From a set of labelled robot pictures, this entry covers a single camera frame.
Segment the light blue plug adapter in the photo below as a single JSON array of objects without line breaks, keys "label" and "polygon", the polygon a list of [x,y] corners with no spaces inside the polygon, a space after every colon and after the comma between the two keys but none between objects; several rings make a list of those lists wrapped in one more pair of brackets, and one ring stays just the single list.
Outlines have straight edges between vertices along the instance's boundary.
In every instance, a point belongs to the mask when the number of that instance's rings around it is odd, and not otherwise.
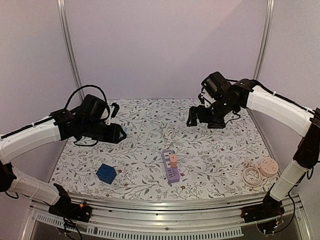
[{"label": "light blue plug adapter", "polygon": [[125,126],[122,127],[122,130],[127,134],[128,129]]}]

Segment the purple power strip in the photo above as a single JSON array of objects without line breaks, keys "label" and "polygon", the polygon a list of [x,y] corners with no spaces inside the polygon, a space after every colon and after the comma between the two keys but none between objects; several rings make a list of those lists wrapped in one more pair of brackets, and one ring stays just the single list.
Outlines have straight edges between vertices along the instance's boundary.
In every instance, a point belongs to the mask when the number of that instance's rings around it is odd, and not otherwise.
[{"label": "purple power strip", "polygon": [[162,162],[166,173],[166,179],[169,184],[178,183],[180,181],[180,172],[178,170],[178,163],[176,168],[170,166],[170,155],[175,154],[173,150],[167,149],[162,151]]}]

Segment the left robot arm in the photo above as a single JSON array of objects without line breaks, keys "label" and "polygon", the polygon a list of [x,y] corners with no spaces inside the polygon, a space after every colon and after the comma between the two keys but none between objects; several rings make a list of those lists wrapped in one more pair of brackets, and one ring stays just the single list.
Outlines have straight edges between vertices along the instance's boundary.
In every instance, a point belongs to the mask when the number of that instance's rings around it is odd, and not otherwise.
[{"label": "left robot arm", "polygon": [[83,137],[96,142],[118,144],[127,137],[126,130],[109,119],[113,113],[105,110],[85,112],[76,107],[60,109],[43,119],[0,137],[0,191],[22,194],[42,201],[57,210],[63,217],[70,217],[80,204],[72,203],[67,191],[59,184],[48,184],[15,169],[12,160],[41,146]]}]

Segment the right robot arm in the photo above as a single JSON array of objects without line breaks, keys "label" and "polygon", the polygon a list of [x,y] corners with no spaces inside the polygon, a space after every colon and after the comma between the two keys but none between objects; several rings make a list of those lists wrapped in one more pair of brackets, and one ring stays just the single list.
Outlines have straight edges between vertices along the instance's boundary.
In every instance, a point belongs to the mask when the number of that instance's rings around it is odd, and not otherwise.
[{"label": "right robot arm", "polygon": [[225,116],[241,108],[267,115],[294,130],[302,137],[292,162],[271,187],[259,206],[262,218],[269,218],[290,190],[314,168],[320,156],[320,110],[307,107],[267,89],[254,79],[239,81],[209,75],[201,83],[201,104],[189,109],[186,125],[205,123],[209,129],[223,129]]}]

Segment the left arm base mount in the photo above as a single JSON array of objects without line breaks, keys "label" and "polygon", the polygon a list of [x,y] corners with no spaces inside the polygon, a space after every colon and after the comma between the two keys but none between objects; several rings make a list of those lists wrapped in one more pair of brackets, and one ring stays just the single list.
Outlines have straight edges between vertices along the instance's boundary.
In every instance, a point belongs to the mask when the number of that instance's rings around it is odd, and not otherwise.
[{"label": "left arm base mount", "polygon": [[69,194],[61,185],[56,183],[53,185],[58,190],[59,199],[54,205],[49,206],[48,212],[66,219],[88,223],[93,211],[88,201],[83,199],[80,203],[72,203]]}]

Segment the pink plug adapter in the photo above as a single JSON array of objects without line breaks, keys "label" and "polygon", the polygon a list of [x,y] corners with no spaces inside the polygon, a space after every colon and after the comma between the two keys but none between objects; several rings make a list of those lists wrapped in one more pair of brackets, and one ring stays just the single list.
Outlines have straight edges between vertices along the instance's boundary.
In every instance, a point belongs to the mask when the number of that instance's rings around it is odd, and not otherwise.
[{"label": "pink plug adapter", "polygon": [[177,156],[175,154],[170,154],[169,155],[169,162],[170,162],[170,167],[171,168],[176,168],[177,167]]}]

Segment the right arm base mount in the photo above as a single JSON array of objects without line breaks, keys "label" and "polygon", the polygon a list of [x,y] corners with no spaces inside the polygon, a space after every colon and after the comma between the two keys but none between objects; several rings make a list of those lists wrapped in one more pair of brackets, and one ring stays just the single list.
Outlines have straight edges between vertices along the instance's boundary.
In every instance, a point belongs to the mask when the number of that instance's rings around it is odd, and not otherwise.
[{"label": "right arm base mount", "polygon": [[243,207],[240,217],[245,223],[251,223],[277,217],[284,213],[282,201],[277,201],[267,195],[263,198],[262,203]]}]

